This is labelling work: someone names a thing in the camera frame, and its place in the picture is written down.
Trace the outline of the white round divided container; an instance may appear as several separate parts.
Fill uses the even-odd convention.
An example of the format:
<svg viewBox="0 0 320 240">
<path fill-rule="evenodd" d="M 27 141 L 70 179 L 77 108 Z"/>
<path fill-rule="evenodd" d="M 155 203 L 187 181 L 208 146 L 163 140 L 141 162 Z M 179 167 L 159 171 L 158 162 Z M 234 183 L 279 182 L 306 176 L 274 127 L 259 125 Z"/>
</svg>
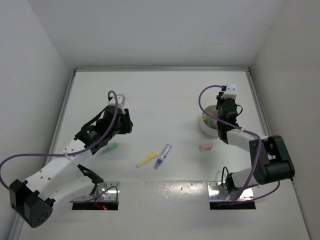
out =
<svg viewBox="0 0 320 240">
<path fill-rule="evenodd" d="M 207 106 L 204 110 L 209 113 L 211 116 L 217 118 L 218 117 L 218 110 L 216 109 L 216 105 Z M 201 115 L 200 122 L 199 122 L 201 130 L 211 136 L 211 137 L 218 137 L 218 125 L 217 121 L 211 117 L 209 117 L 204 112 Z"/>
</svg>

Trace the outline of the green highlighter pen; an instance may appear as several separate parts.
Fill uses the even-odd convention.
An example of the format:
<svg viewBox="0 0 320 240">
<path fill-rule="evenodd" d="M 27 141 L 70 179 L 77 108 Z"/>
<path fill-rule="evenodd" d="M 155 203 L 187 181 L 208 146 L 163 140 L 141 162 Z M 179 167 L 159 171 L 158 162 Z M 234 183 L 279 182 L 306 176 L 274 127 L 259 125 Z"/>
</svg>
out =
<svg viewBox="0 0 320 240">
<path fill-rule="evenodd" d="M 99 154 L 103 155 L 105 153 L 108 153 L 112 150 L 115 150 L 118 146 L 119 146 L 119 144 L 117 142 L 109 143 L 108 145 L 106 145 L 105 147 L 103 147 L 99 150 Z"/>
</svg>

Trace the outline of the yellow highlighter pen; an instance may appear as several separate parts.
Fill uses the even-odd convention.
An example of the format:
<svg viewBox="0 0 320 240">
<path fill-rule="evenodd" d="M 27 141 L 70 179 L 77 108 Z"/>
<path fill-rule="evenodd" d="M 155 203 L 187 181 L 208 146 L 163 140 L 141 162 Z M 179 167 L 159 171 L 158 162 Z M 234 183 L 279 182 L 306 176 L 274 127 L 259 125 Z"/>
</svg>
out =
<svg viewBox="0 0 320 240">
<path fill-rule="evenodd" d="M 145 165 L 146 163 L 150 162 L 151 160 L 153 160 L 157 156 L 158 156 L 158 152 L 157 151 L 154 151 L 154 152 L 150 153 L 148 156 L 146 156 L 145 158 L 143 158 L 142 160 L 140 160 L 138 163 L 135 164 L 136 168 L 142 167 L 143 165 Z"/>
</svg>

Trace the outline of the clear glue stick blue cap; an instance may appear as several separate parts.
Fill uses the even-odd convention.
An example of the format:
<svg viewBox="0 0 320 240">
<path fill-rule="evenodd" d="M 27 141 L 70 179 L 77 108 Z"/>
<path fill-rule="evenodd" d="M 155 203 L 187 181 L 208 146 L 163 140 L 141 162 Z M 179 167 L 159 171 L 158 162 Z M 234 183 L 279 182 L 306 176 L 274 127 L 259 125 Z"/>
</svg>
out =
<svg viewBox="0 0 320 240">
<path fill-rule="evenodd" d="M 165 161 L 165 159 L 167 158 L 170 150 L 172 149 L 172 145 L 170 144 L 166 144 L 163 148 L 163 150 L 161 151 L 161 153 L 158 155 L 157 160 L 155 162 L 154 168 L 158 169 L 159 166 Z"/>
</svg>

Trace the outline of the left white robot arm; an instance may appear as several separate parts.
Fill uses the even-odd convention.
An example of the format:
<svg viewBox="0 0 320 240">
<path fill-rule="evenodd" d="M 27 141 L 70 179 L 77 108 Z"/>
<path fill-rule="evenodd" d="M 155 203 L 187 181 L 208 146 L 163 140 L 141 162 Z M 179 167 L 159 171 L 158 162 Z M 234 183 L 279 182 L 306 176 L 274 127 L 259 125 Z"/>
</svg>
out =
<svg viewBox="0 0 320 240">
<path fill-rule="evenodd" d="M 82 126 L 60 156 L 24 181 L 8 187 L 10 205 L 31 227 L 42 225 L 59 204 L 90 194 L 103 179 L 82 162 L 89 160 L 117 134 L 132 132 L 127 108 L 106 106 Z"/>
</svg>

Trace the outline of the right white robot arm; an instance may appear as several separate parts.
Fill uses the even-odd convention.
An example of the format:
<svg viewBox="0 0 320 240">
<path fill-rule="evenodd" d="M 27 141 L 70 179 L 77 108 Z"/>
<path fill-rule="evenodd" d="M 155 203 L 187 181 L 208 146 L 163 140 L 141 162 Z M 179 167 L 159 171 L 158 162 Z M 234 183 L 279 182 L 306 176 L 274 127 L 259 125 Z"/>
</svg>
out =
<svg viewBox="0 0 320 240">
<path fill-rule="evenodd" d="M 292 179 L 295 167 L 283 138 L 279 135 L 259 136 L 241 129 L 237 124 L 239 114 L 235 97 L 220 91 L 216 99 L 218 137 L 228 145 L 247 151 L 251 161 L 251 167 L 227 174 L 224 185 L 228 193 L 238 192 L 243 186 Z"/>
</svg>

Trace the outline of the pink eraser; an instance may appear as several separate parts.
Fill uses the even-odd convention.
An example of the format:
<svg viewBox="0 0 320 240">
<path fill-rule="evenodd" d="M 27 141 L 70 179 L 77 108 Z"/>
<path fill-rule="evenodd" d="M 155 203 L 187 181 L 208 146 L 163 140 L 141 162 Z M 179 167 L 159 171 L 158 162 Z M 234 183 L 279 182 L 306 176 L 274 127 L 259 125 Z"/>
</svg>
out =
<svg viewBox="0 0 320 240">
<path fill-rule="evenodd" d="M 213 148 L 213 143 L 203 143 L 199 145 L 200 151 L 210 151 Z"/>
</svg>

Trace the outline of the aluminium frame rail right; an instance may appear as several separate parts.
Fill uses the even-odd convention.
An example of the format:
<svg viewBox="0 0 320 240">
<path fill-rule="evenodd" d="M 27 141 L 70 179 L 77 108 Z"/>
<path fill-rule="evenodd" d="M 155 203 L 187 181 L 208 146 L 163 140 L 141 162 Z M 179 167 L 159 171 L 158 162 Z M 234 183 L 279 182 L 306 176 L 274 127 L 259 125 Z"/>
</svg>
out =
<svg viewBox="0 0 320 240">
<path fill-rule="evenodd" d="M 248 68 L 246 70 L 246 76 L 247 76 L 247 80 L 248 80 L 248 84 L 251 90 L 251 94 L 253 97 L 253 101 L 255 104 L 255 108 L 258 114 L 258 118 L 259 118 L 259 122 L 262 128 L 262 132 L 265 135 L 271 136 L 272 135 L 272 131 L 271 128 L 269 126 L 268 120 L 267 120 L 267 115 L 266 115 L 266 111 L 263 105 L 263 101 L 261 98 L 261 94 L 258 88 L 258 85 L 254 79 L 254 76 L 252 74 L 252 71 Z"/>
</svg>

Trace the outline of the aluminium frame rail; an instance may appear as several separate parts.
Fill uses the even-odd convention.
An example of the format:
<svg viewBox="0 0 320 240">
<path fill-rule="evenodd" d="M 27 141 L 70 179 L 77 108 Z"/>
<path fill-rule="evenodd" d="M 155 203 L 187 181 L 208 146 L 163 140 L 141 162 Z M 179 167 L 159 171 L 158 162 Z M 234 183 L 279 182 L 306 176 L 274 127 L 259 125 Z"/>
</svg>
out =
<svg viewBox="0 0 320 240">
<path fill-rule="evenodd" d="M 248 80 L 248 84 L 251 90 L 251 94 L 253 97 L 253 101 L 255 104 L 255 108 L 258 114 L 258 118 L 259 118 L 259 122 L 262 128 L 262 132 L 265 135 L 271 136 L 272 135 L 272 131 L 271 128 L 269 126 L 268 120 L 267 120 L 267 115 L 266 115 L 266 111 L 263 105 L 263 101 L 261 98 L 261 94 L 258 88 L 258 85 L 254 79 L 254 76 L 252 74 L 252 71 L 248 68 L 246 70 L 246 76 L 247 76 L 247 80 Z"/>
<path fill-rule="evenodd" d="M 58 142 L 58 137 L 60 135 L 62 122 L 63 122 L 63 119 L 64 119 L 65 111 L 66 111 L 66 108 L 67 108 L 67 105 L 68 105 L 68 101 L 69 101 L 69 98 L 70 98 L 71 90 L 72 90 L 72 87 L 73 87 L 73 83 L 74 83 L 74 79 L 75 79 L 77 71 L 78 71 L 78 68 L 75 68 L 73 70 L 71 76 L 70 76 L 70 79 L 69 79 L 69 82 L 68 82 L 68 86 L 67 86 L 67 89 L 66 89 L 66 92 L 65 92 L 65 95 L 64 95 L 63 103 L 62 103 L 62 106 L 61 106 L 61 110 L 60 110 L 60 113 L 59 113 L 59 116 L 58 116 L 57 124 L 56 124 L 55 130 L 54 130 L 53 138 L 52 138 L 52 141 L 51 141 L 51 144 L 50 144 L 50 148 L 49 148 L 49 152 L 48 152 L 49 155 L 55 153 L 56 145 L 57 145 L 57 142 Z"/>
<path fill-rule="evenodd" d="M 250 72 L 241 66 L 78 67 L 75 72 Z"/>
</svg>

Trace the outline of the aluminium frame rail left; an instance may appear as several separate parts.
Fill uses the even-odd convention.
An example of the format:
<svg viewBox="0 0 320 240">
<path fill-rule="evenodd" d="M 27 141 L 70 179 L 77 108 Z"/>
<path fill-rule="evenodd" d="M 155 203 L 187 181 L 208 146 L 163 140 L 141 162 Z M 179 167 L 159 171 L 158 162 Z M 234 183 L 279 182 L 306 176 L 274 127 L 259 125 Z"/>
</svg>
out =
<svg viewBox="0 0 320 240">
<path fill-rule="evenodd" d="M 57 145 L 57 142 L 58 142 L 58 137 L 60 135 L 62 122 L 63 122 L 63 119 L 64 119 L 65 111 L 66 111 L 66 108 L 67 108 L 67 105 L 68 105 L 68 101 L 69 101 L 69 98 L 70 98 L 71 90 L 72 90 L 72 87 L 73 87 L 73 83 L 74 83 L 74 79 L 75 79 L 77 71 L 78 71 L 78 68 L 75 68 L 73 70 L 71 76 L 70 76 L 70 79 L 69 79 L 69 82 L 68 82 L 68 86 L 67 86 L 67 89 L 66 89 L 66 92 L 65 92 L 65 95 L 64 95 L 63 103 L 62 103 L 62 106 L 61 106 L 61 110 L 60 110 L 60 113 L 59 113 L 59 116 L 58 116 L 57 124 L 56 124 L 55 130 L 54 130 L 53 138 L 52 138 L 52 141 L 51 141 L 51 144 L 50 144 L 50 148 L 49 148 L 49 152 L 48 152 L 49 155 L 55 153 L 56 145 Z"/>
</svg>

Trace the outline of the aluminium frame rail back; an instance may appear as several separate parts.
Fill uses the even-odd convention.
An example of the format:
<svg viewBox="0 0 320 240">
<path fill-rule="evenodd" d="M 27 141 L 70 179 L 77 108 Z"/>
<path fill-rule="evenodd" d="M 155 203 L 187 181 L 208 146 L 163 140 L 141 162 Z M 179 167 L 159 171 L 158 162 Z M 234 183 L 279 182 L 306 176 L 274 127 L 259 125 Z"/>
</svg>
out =
<svg viewBox="0 0 320 240">
<path fill-rule="evenodd" d="M 241 66 L 78 67 L 75 72 L 250 72 Z"/>
</svg>

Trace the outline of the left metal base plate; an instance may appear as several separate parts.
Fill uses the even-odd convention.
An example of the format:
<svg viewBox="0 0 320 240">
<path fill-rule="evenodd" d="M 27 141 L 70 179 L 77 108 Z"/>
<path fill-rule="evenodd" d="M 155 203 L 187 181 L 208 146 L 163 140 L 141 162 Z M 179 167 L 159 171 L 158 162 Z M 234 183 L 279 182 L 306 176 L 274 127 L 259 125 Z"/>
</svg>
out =
<svg viewBox="0 0 320 240">
<path fill-rule="evenodd" d="M 97 202 L 116 202 L 117 196 L 120 194 L 119 181 L 106 181 L 99 183 L 93 192 L 94 196 L 98 196 Z"/>
</svg>

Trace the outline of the metal base plate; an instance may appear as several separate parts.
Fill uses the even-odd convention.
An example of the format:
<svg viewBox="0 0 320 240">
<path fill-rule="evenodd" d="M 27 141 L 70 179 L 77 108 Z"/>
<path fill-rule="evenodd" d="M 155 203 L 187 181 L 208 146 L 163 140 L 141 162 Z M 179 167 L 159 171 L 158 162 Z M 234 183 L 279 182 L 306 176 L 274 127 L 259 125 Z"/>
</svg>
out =
<svg viewBox="0 0 320 240">
<path fill-rule="evenodd" d="M 235 197 L 238 192 L 234 191 L 229 193 L 222 186 L 221 181 L 208 181 L 207 182 L 208 198 L 210 203 L 229 202 Z M 254 199 L 254 193 L 252 188 L 245 189 L 237 202 L 252 201 Z"/>
<path fill-rule="evenodd" d="M 119 181 L 106 181 L 99 183 L 93 192 L 94 196 L 98 196 L 97 202 L 116 202 L 117 196 L 120 194 Z"/>
</svg>

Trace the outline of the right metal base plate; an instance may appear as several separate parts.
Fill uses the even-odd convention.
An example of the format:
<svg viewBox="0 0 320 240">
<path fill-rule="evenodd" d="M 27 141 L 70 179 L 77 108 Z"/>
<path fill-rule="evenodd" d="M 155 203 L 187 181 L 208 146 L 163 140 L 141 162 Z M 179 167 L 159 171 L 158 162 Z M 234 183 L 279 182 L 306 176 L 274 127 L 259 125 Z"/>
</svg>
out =
<svg viewBox="0 0 320 240">
<path fill-rule="evenodd" d="M 234 191 L 229 193 L 222 186 L 221 181 L 208 181 L 207 182 L 208 198 L 210 203 L 229 202 L 235 197 L 238 192 Z M 252 201 L 254 199 L 254 193 L 252 188 L 245 189 L 237 202 Z"/>
</svg>

